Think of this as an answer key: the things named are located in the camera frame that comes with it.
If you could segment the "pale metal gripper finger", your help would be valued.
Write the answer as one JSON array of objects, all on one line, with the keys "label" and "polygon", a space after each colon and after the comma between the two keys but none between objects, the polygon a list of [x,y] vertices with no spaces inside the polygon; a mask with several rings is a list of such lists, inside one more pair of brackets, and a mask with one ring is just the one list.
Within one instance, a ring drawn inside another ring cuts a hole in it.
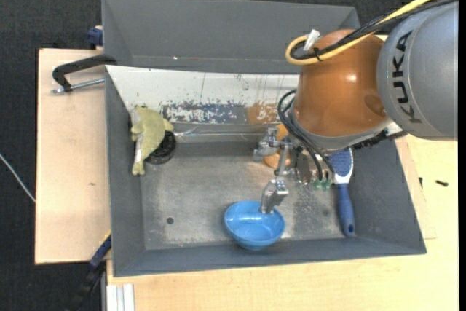
[{"label": "pale metal gripper finger", "polygon": [[259,211],[261,213],[271,213],[275,206],[275,196],[277,194],[276,180],[270,180],[264,187],[261,195],[261,204]]},{"label": "pale metal gripper finger", "polygon": [[272,213],[275,206],[280,205],[289,194],[285,181],[271,181],[270,184],[268,213]]}]

